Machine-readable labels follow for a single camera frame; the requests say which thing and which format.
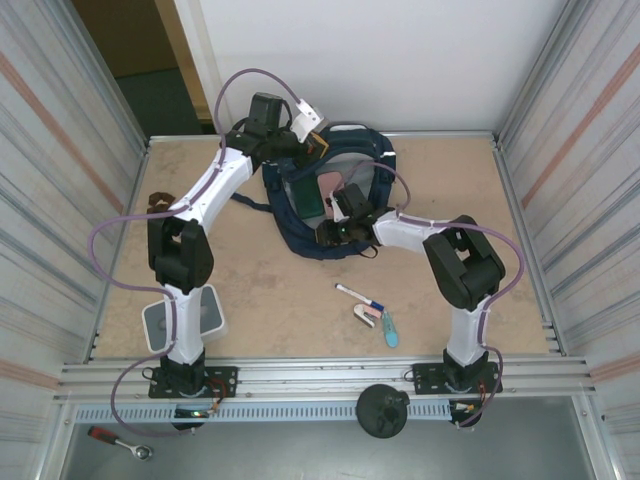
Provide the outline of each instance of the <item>black mounting plate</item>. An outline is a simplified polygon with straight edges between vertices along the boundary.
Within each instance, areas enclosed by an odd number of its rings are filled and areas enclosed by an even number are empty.
[[[149,382],[149,398],[185,398],[177,390],[172,390],[165,381],[162,380],[163,373],[160,367],[153,368],[151,381]],[[236,387],[238,386],[238,367],[204,367],[207,379],[215,378],[224,382],[226,387],[225,398],[236,396]],[[206,385],[202,392],[198,395],[188,398],[212,398],[218,394],[218,390],[214,393],[211,387]]]
[[[498,364],[487,362],[480,373],[469,382],[469,387],[464,390],[455,390],[444,374],[444,363],[416,363],[411,367],[413,373],[413,386],[417,395],[441,395],[448,393],[480,393],[478,385],[482,381],[487,394],[493,391],[498,377]],[[502,392],[502,383],[497,393]]]

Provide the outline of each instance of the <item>navy blue bag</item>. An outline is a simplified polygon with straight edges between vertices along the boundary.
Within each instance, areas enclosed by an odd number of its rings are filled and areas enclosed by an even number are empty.
[[[273,213],[276,225],[287,246],[298,255],[316,260],[337,260],[349,255],[360,255],[370,245],[366,242],[354,242],[348,245],[325,247],[318,245],[315,230],[298,217],[287,195],[286,184],[298,181],[308,175],[318,173],[351,170],[360,162],[376,161],[395,170],[396,154],[388,138],[379,132],[356,124],[333,124],[325,127],[320,136],[329,144],[325,156],[303,169],[296,169],[291,159],[282,159],[277,164],[262,166],[262,179],[267,190],[269,205],[254,202],[244,195],[235,193],[232,198],[256,210]],[[363,193],[374,208],[384,208],[389,201],[391,185],[395,176],[382,168],[363,167],[354,173],[349,183],[353,183],[356,175],[360,175]]]

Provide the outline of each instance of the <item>white connector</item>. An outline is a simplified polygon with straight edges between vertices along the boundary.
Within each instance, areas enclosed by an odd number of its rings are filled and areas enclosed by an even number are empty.
[[[300,99],[300,103],[296,104],[300,114],[293,119],[291,131],[296,134],[300,143],[307,139],[307,136],[322,123],[324,117],[320,112],[314,110],[304,100]]]

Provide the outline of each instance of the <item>white wall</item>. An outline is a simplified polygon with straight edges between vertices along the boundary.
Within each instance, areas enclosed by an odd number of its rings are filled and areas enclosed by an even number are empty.
[[[211,108],[220,80],[260,67],[331,120],[461,130],[498,127],[565,0],[176,4]],[[228,95],[234,120],[256,90],[281,92],[243,78]]]

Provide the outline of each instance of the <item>metal floor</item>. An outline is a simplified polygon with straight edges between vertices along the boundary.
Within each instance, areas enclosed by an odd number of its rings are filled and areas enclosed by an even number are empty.
[[[568,397],[497,399],[474,432],[413,421],[390,440],[369,437],[351,421],[208,424],[196,436],[171,439],[136,438],[117,425],[104,427],[151,446],[154,457],[135,460],[120,447],[88,438],[89,425],[77,425],[62,478],[595,478]]]

